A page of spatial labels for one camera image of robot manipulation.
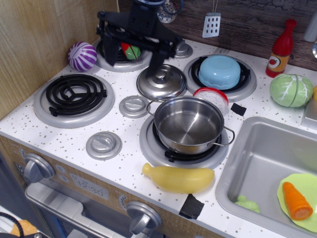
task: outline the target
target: wooden panel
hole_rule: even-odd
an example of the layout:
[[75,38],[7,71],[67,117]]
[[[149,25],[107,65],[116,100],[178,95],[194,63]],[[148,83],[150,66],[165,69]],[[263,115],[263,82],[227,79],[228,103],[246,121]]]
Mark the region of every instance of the wooden panel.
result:
[[93,43],[116,0],[0,0],[0,119],[62,70],[78,41]]
[[[101,181],[97,178],[94,178],[88,174],[85,174],[81,171],[78,171],[66,164],[63,164],[61,162],[58,162],[48,156],[45,156],[43,154],[40,154],[32,149],[29,149],[25,146],[22,146],[10,139],[7,139],[3,136],[0,136],[0,149],[5,148],[5,153],[4,153],[4,158],[7,160],[8,164],[11,166],[11,169],[14,171],[17,180],[20,181],[20,184],[22,185],[22,189],[25,188],[23,178],[17,171],[17,168],[14,163],[18,163],[22,166],[25,166],[24,159],[20,154],[20,148],[22,148],[25,151],[25,154],[28,153],[34,153],[42,158],[44,158],[53,168],[55,169],[56,175],[52,178],[52,180],[59,182],[68,188],[81,193],[101,204],[104,206],[110,207],[113,210],[120,212],[123,215],[127,215],[125,209],[120,205],[119,202],[119,196],[124,195],[126,199],[123,200],[123,203],[127,205],[129,201],[139,201],[144,204],[147,204],[148,206],[152,207],[155,211],[157,211],[161,218],[162,218],[162,225],[158,228],[158,231],[161,233],[171,237],[171,238],[193,238],[195,235],[200,235],[206,238],[220,238],[222,236],[215,234],[207,229],[204,229],[195,223],[189,221],[188,219],[185,219],[181,216],[178,216],[176,214],[173,214],[171,212],[168,212],[158,206],[155,206],[133,194],[130,194],[122,189],[119,189],[115,186],[112,186],[104,181]],[[60,172],[59,170],[56,169],[56,165],[62,166],[65,169],[65,173]],[[105,200],[101,198],[100,196],[94,195],[87,190],[80,188],[74,184],[72,181],[72,178],[70,177],[70,174],[75,174],[77,176],[80,176],[82,178],[85,178],[95,184],[98,184],[99,186],[107,189],[109,191],[109,199]],[[69,183],[63,182],[60,178],[59,175],[65,176],[68,178]]]
[[[128,11],[132,0],[118,2],[120,11]],[[268,59],[274,41],[284,31],[285,21],[293,18],[298,24],[293,33],[294,50],[289,64],[317,70],[313,43],[303,38],[317,1],[219,0],[220,35],[204,39],[205,15],[212,12],[212,3],[212,0],[185,0],[176,19],[165,26],[186,39]]]

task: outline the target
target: pot lid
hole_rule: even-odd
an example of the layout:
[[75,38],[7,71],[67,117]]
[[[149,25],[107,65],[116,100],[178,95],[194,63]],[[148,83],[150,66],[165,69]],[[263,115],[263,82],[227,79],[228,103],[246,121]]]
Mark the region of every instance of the pot lid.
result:
[[138,79],[139,92],[151,100],[167,100],[179,96],[186,88],[186,77],[178,68],[163,64],[155,75],[146,77],[143,70]]

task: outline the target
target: light blue bowl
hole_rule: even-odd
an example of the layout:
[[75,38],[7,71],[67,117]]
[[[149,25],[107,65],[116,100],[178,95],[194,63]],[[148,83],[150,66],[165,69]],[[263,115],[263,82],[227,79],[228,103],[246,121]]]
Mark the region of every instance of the light blue bowl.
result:
[[214,55],[202,62],[198,77],[207,87],[226,90],[238,84],[240,73],[241,68],[236,60]]

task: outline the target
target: toy carrot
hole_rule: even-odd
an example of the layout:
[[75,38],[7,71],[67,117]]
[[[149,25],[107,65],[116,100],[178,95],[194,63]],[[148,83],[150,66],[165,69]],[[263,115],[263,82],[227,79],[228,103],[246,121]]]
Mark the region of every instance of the toy carrot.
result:
[[293,220],[304,220],[312,215],[313,208],[293,184],[283,183],[283,192],[288,212]]

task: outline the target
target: clock display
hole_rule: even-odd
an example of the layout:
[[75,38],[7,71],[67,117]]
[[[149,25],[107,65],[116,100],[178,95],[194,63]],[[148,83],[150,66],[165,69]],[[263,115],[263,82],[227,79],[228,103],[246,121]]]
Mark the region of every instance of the clock display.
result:
[[74,184],[77,187],[80,187],[86,191],[89,191],[90,193],[97,195],[105,200],[109,199],[109,191],[93,182],[90,182],[89,180],[79,177],[78,175],[69,173],[70,177],[72,178]]

